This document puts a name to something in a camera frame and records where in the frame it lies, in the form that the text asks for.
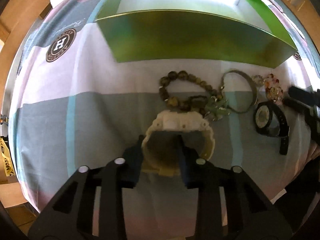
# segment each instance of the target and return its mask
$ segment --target metal bangle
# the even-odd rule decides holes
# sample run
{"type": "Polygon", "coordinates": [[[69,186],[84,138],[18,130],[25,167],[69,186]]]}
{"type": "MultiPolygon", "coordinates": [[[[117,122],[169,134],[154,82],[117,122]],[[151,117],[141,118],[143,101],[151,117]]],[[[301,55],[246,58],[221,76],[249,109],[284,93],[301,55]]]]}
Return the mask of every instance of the metal bangle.
{"type": "Polygon", "coordinates": [[[222,76],[222,79],[221,79],[221,86],[220,86],[220,91],[221,93],[223,93],[223,97],[225,97],[225,93],[223,92],[223,89],[224,89],[224,78],[227,74],[229,73],[236,73],[240,76],[242,76],[247,82],[248,84],[250,85],[251,87],[251,90],[252,90],[252,102],[251,104],[249,105],[249,107],[244,110],[244,111],[238,111],[236,109],[233,109],[231,106],[228,106],[229,109],[231,109],[233,112],[237,113],[237,114],[242,114],[242,113],[246,113],[249,111],[250,107],[251,106],[254,106],[257,102],[257,98],[258,98],[258,90],[257,90],[257,86],[256,84],[254,83],[254,81],[252,80],[252,78],[247,75],[246,73],[240,71],[240,70],[237,70],[237,69],[233,69],[233,70],[230,70],[228,72],[225,72],[222,76]]]}

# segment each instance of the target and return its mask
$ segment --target black watch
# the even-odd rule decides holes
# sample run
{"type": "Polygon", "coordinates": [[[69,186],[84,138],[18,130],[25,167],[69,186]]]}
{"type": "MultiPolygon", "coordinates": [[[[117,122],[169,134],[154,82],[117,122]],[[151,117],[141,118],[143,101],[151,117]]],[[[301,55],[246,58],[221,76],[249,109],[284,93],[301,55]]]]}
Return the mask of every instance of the black watch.
{"type": "Polygon", "coordinates": [[[289,130],[290,127],[287,124],[287,119],[284,113],[281,111],[272,101],[266,101],[258,104],[258,107],[253,115],[253,121],[256,127],[256,131],[259,134],[269,137],[281,138],[280,151],[281,155],[287,155],[289,146],[289,130]],[[269,128],[273,113],[276,115],[279,127],[269,128]]]}

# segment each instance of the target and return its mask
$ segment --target yellow and black label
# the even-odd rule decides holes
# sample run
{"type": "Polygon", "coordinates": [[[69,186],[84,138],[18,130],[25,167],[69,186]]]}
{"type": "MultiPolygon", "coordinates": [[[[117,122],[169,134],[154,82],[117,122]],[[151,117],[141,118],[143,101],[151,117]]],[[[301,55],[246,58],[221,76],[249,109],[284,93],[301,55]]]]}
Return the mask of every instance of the yellow and black label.
{"type": "Polygon", "coordinates": [[[4,165],[4,171],[6,176],[14,176],[16,173],[14,172],[14,168],[12,165],[12,160],[10,156],[10,151],[5,144],[3,138],[0,138],[0,145],[1,145],[1,154],[2,154],[2,161],[4,165]]]}

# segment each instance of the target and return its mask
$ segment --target watch face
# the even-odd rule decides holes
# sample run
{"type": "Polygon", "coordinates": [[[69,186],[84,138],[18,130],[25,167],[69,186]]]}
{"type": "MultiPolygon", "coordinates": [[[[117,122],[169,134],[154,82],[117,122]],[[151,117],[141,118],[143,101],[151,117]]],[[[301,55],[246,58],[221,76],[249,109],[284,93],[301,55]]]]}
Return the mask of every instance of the watch face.
{"type": "Polygon", "coordinates": [[[259,128],[264,128],[269,121],[270,111],[267,106],[260,106],[256,113],[256,124],[259,128]]]}

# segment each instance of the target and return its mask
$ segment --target silver screw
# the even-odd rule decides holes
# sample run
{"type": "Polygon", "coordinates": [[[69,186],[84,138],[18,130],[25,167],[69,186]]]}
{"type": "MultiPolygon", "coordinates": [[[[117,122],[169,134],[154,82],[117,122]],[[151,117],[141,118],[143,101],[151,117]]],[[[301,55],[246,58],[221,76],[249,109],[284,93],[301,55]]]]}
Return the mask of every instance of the silver screw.
{"type": "Polygon", "coordinates": [[[235,173],[241,173],[243,169],[240,166],[233,166],[232,171],[235,173]]]}
{"type": "Polygon", "coordinates": [[[117,158],[115,159],[115,164],[121,165],[125,163],[125,159],[124,158],[117,158]]]}
{"type": "Polygon", "coordinates": [[[196,163],[199,164],[199,165],[204,165],[205,164],[205,160],[199,158],[199,159],[196,160],[196,163]]]}
{"type": "Polygon", "coordinates": [[[81,167],[79,167],[79,169],[78,169],[78,171],[80,172],[80,173],[85,173],[85,172],[87,172],[89,170],[89,167],[88,166],[81,166],[81,167]]]}

